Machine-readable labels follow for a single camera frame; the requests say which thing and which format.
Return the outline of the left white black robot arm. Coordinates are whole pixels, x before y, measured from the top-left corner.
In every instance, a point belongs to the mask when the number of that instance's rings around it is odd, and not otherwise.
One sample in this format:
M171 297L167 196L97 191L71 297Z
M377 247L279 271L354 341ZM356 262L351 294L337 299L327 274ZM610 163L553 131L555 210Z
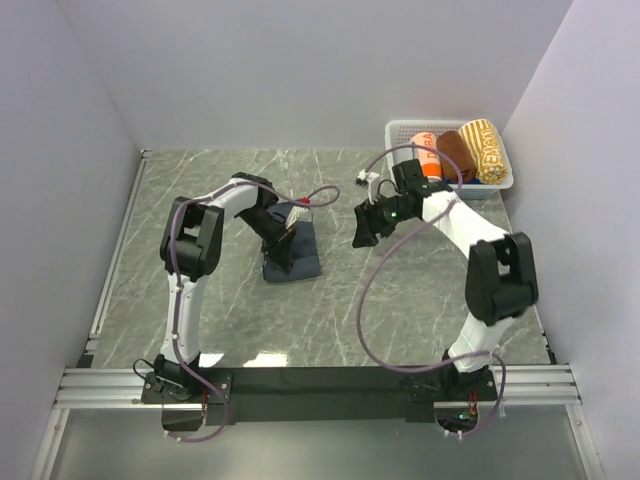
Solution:
M200 392L201 306L221 259L225 223L244 221L261 238L265 258L285 273L292 270L295 228L269 211L283 198L267 179L239 172L207 195L174 200L160 247L169 281L167 327L153 368L176 400L187 402Z

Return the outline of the dark blue towel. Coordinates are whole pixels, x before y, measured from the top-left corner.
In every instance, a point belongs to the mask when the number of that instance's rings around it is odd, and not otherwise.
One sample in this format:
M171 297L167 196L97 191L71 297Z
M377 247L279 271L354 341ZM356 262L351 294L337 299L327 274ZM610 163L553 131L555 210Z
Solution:
M286 220L289 208L287 202L277 203L268 211L280 221ZM296 226L296 235L291 246L291 270L286 273L274 263L263 261L262 274L267 283L291 283L309 280L321 275L314 223L300 222Z

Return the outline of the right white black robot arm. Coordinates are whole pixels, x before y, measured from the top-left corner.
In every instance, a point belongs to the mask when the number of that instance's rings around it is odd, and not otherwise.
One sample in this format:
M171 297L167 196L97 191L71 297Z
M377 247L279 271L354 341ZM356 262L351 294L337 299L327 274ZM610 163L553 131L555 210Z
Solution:
M467 260L468 316L439 370L443 393L461 399L484 375L505 331L538 301L531 241L484 219L451 185L425 175L418 160L393 166L393 196L379 193L382 179L376 173L363 170L356 181L367 186L368 197L354 208L353 247L374 247L399 223L419 219L445 235Z

